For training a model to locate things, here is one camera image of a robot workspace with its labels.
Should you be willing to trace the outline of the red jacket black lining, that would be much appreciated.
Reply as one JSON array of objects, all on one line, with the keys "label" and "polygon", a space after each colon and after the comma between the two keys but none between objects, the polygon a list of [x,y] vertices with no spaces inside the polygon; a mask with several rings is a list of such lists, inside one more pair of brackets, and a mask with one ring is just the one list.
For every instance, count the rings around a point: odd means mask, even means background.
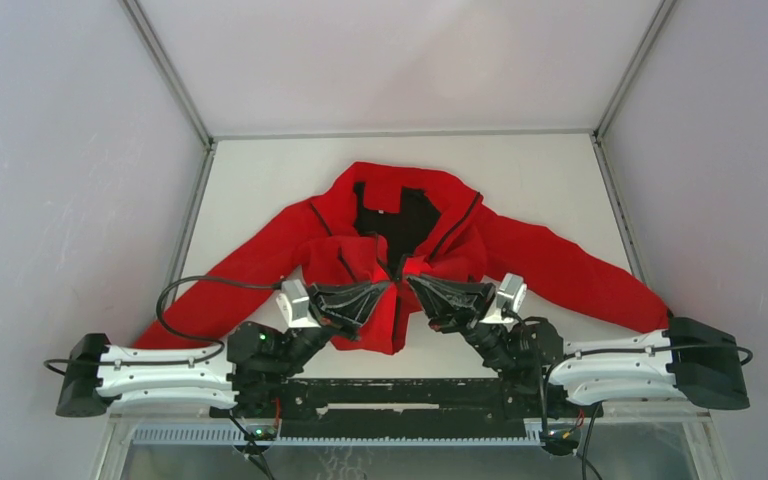
[{"label": "red jacket black lining", "polygon": [[420,308],[410,275],[478,282],[513,273],[555,305],[641,333],[664,328],[671,315],[629,272],[545,226],[495,213],[452,174],[357,162],[216,264],[136,346],[188,349],[198,347],[195,336],[221,338],[267,301],[270,284],[295,271],[309,283],[390,283],[358,341],[333,339],[339,350],[392,355],[404,347]]}]

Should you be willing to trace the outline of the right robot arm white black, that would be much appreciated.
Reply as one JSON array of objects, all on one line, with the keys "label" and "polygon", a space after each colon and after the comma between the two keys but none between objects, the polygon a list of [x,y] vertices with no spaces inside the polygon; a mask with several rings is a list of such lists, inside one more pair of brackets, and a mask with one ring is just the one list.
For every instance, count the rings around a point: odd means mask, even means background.
[{"label": "right robot arm white black", "polygon": [[614,340],[564,339],[544,317],[522,317],[527,285],[508,273],[498,283],[458,282],[428,274],[407,283],[432,330],[458,334],[484,367],[538,395],[552,416],[575,405],[662,398],[708,410],[749,407],[743,368],[752,353],[721,330],[686,317],[664,329]]}]

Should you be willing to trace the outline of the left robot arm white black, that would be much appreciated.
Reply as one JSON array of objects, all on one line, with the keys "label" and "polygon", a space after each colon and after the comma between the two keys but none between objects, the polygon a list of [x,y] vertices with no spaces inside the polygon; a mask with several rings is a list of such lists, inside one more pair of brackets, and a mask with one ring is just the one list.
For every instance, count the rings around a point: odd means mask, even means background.
[{"label": "left robot arm white black", "polygon": [[265,414],[276,390],[333,338],[356,342],[388,282],[271,285],[287,327],[245,322],[226,339],[195,336],[190,349],[137,349],[85,335],[65,359],[48,359],[62,376],[55,413],[64,418],[102,416],[113,406],[202,404]]}]

